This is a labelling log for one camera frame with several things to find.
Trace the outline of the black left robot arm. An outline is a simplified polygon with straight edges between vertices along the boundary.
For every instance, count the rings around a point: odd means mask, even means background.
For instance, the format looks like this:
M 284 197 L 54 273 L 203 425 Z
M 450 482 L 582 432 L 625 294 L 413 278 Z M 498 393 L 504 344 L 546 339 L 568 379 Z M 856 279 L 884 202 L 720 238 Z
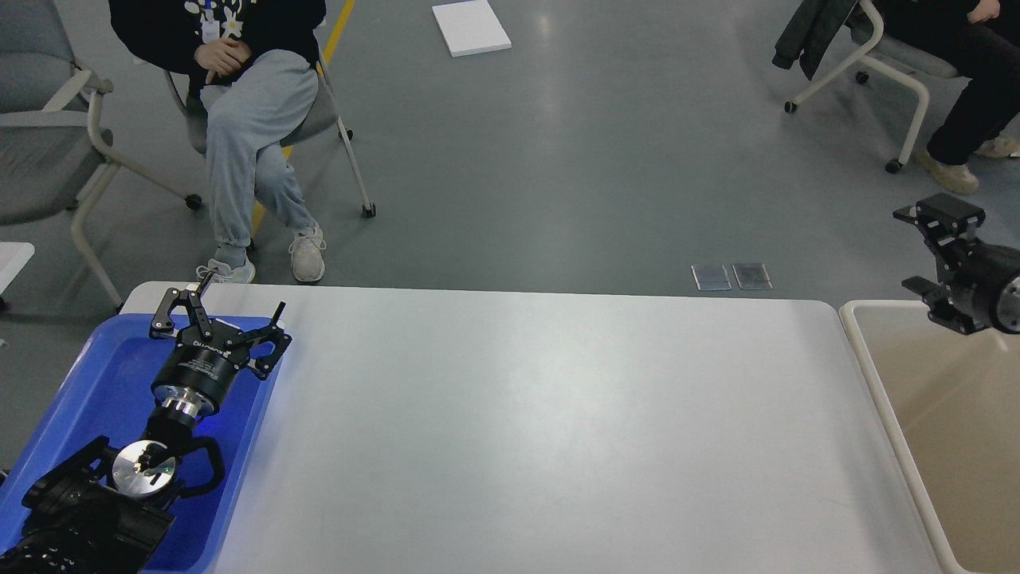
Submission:
M 2 483 L 4 573 L 200 573 L 225 540 L 276 366 L 271 317 L 207 281 L 97 328 Z

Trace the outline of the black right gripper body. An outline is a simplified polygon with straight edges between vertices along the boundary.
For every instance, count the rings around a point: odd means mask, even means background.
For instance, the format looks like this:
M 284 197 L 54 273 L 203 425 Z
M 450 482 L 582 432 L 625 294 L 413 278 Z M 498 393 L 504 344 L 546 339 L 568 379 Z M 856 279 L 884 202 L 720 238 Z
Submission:
M 939 284 L 929 320 L 970 335 L 984 329 L 1019 332 L 1019 251 L 975 239 L 936 243 Z

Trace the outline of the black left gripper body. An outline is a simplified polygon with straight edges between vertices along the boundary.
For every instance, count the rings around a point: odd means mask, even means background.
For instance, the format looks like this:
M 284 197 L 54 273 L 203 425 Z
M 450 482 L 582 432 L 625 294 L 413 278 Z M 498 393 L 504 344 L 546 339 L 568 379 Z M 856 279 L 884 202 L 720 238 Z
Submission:
M 156 406 L 175 408 L 190 417 L 207 417 L 222 410 L 240 368 L 243 355 L 236 349 L 241 330 L 236 324 L 212 320 L 214 338 L 203 342 L 197 330 L 188 329 L 175 341 L 167 362 L 151 384 Z M 255 348 L 256 356 L 266 355 L 270 344 Z

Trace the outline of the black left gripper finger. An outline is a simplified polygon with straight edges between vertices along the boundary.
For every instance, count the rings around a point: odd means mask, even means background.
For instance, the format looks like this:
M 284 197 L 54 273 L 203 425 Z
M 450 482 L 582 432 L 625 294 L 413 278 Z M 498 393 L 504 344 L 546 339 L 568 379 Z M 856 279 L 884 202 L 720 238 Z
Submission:
M 211 319 L 202 305 L 201 295 L 215 277 L 216 273 L 209 271 L 197 286 L 169 288 L 152 317 L 149 337 L 151 340 L 178 340 L 186 330 L 196 329 L 199 340 L 211 342 L 214 338 L 214 327 L 212 327 Z M 188 326 L 182 329 L 175 327 L 174 320 L 171 319 L 171 313 L 177 308 L 186 310 L 189 320 Z
M 292 342 L 292 336 L 280 327 L 280 316 L 283 316 L 284 308 L 285 302 L 280 301 L 276 312 L 265 327 L 241 332 L 237 335 L 236 349 L 239 349 L 240 355 L 243 355 L 240 368 L 248 368 L 259 380 L 269 378 Z M 253 350 L 265 344 L 271 345 L 269 352 L 266 355 L 256 356 Z

